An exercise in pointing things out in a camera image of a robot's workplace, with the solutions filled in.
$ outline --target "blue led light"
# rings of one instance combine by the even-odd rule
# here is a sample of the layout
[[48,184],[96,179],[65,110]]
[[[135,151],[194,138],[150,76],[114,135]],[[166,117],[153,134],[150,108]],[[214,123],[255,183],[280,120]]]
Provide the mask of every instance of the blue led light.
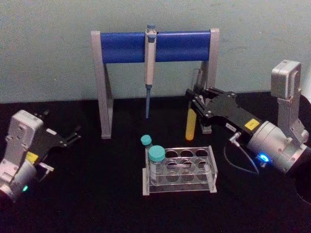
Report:
[[265,154],[260,154],[260,155],[259,155],[259,158],[260,158],[262,161],[264,161],[264,162],[269,162],[269,161],[270,161],[269,157],[268,157],[267,155],[265,155]]

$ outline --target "test tube rack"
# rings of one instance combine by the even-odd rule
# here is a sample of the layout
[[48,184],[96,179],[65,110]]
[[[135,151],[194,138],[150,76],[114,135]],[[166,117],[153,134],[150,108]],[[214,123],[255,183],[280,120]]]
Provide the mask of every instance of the test tube rack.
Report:
[[143,196],[150,193],[209,190],[216,193],[217,166],[212,147],[165,149],[163,171],[151,174],[148,151],[142,169]]

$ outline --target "light blue wall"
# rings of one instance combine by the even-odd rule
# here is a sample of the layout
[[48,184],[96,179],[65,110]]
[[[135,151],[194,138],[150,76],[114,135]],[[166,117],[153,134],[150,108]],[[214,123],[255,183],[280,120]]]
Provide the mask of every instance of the light blue wall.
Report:
[[[221,43],[216,86],[270,89],[283,59],[311,61],[311,4],[300,0],[5,0],[0,3],[0,102],[97,97],[90,31],[208,30]],[[154,96],[183,95],[198,62],[157,63]],[[108,66],[115,98],[145,95],[143,64]]]

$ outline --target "black tabletop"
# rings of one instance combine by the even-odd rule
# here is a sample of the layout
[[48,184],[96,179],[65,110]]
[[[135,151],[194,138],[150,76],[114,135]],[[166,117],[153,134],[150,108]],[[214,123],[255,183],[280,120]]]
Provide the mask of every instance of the black tabletop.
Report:
[[[277,124],[277,102],[270,93],[239,94],[238,104],[262,120]],[[311,132],[310,104],[302,97],[299,117]],[[293,179],[272,166],[254,176],[226,163],[223,147],[230,132],[213,127],[185,140],[188,102],[184,97],[115,100],[112,139],[102,140],[98,103],[61,101],[2,104],[0,153],[4,154],[10,117],[50,109],[45,125],[66,136],[81,125],[82,138],[67,150],[51,151],[55,168],[42,183],[31,184],[9,210],[0,212],[0,232],[311,232],[311,206],[296,193]],[[143,134],[165,148],[212,145],[217,193],[208,191],[142,195],[145,167]],[[229,147],[229,158],[248,168],[244,156]]]

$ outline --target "blue foam bar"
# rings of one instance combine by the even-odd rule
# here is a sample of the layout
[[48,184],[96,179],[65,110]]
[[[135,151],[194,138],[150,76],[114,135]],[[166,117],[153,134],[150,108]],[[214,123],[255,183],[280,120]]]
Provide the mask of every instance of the blue foam bar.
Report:
[[[145,33],[101,33],[104,63],[144,62]],[[159,32],[156,62],[207,61],[210,31]]]

